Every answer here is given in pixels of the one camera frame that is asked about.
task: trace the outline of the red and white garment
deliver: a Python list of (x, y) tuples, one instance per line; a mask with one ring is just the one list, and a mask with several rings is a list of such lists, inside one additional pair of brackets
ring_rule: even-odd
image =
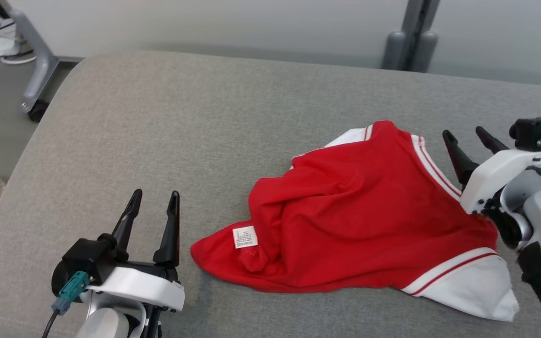
[(464, 213), (422, 137), (376, 122), (292, 165), (255, 184), (251, 220), (192, 246), (201, 269), (265, 292), (392, 286), (512, 321), (519, 305), (496, 229)]

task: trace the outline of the caster wheel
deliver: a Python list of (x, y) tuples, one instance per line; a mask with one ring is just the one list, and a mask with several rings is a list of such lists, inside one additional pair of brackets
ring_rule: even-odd
[(32, 109), (27, 114), (29, 120), (37, 123), (41, 122), (41, 119), (43, 118), (47, 107), (49, 107), (49, 103), (43, 100), (37, 100), (37, 102), (35, 102), (35, 105), (32, 106)]

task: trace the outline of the gray fabric tablecloth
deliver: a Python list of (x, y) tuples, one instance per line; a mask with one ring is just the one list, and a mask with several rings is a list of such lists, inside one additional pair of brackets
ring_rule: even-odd
[[(170, 192), (182, 195), (178, 275), (187, 298), (183, 312), (163, 313), (165, 337), (541, 337), (541, 306), (503, 246), (520, 304), (513, 323), (389, 288), (256, 292), (212, 278), (189, 255), (196, 240), (248, 219), (257, 179), (283, 174), (292, 156), (350, 128), (392, 120), (426, 137), (456, 181), (443, 129), (484, 161), (490, 152), (475, 126), (511, 145), (509, 126), (539, 115), (534, 85), (167, 52), (85, 60), (54, 97), (0, 201), (0, 337), (41, 335), (54, 267), (78, 238), (112, 231), (136, 188), (144, 197), (129, 253), (141, 261), (159, 244)], [(73, 336), (85, 314), (75, 304), (50, 336)]]

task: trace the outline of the red stripe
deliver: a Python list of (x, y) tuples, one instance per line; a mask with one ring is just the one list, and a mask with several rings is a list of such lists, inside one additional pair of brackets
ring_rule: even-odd
[(459, 267), (462, 267), (463, 265), (466, 265), (468, 263), (471, 263), (472, 261), (476, 261), (480, 258), (483, 258), (483, 257), (488, 257), (489, 255), (498, 255), (496, 253), (487, 253), (487, 254), (483, 254), (483, 255), (478, 255), (477, 257), (473, 257), (471, 259), (467, 259), (466, 261), (458, 264), (458, 265), (455, 265), (449, 269), (447, 269), (446, 271), (442, 272), (441, 274), (438, 274), (436, 278), (432, 279), (429, 281), (429, 283), (425, 284), (425, 286), (421, 287), (421, 289), (417, 290), (415, 293), (411, 293), (410, 295), (411, 296), (414, 296), (416, 294), (418, 294), (419, 292), (427, 289), (428, 286), (430, 286), (433, 282), (435, 282), (436, 280), (442, 278), (442, 276), (444, 276), (445, 274), (448, 274), (449, 272), (453, 271), (453, 270), (456, 270), (458, 269)]
[(427, 152), (425, 151), (425, 147), (423, 147), (423, 138), (422, 137), (419, 137), (419, 148), (421, 148), (421, 152), (423, 154), (423, 156), (425, 156), (425, 160), (427, 160), (427, 163), (429, 163), (429, 165), (432, 167), (432, 169), (435, 171), (435, 173), (438, 175), (438, 177), (440, 179), (442, 179), (442, 182), (444, 182), (444, 184), (446, 184), (447, 187), (450, 188), (450, 190), (455, 193), (455, 195), (457, 196), (460, 196), (460, 193), (453, 189), (452, 188), (452, 185), (450, 184), (450, 182), (448, 182), (447, 179), (445, 179), (441, 174), (440, 174), (440, 171), (433, 165), (433, 162), (429, 159), (429, 155), (427, 154)]

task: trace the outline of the metal leg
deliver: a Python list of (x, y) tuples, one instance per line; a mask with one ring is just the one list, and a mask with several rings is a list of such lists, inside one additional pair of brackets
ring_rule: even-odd
[(37, 30), (35, 30), (24, 13), (18, 9), (11, 9), (9, 16), (14, 19), (17, 30), (22, 33), (22, 36), (31, 45), (36, 56), (35, 72), (28, 82), (28, 86), (26, 86), (26, 90), (22, 96), (22, 102), (19, 104), (20, 112), (26, 114), (32, 109), (35, 102), (37, 102), (39, 95), (45, 89), (49, 78), (54, 73), (55, 67), (58, 66), (60, 60), (52, 54), (45, 41), (39, 36), (39, 33), (37, 33)]

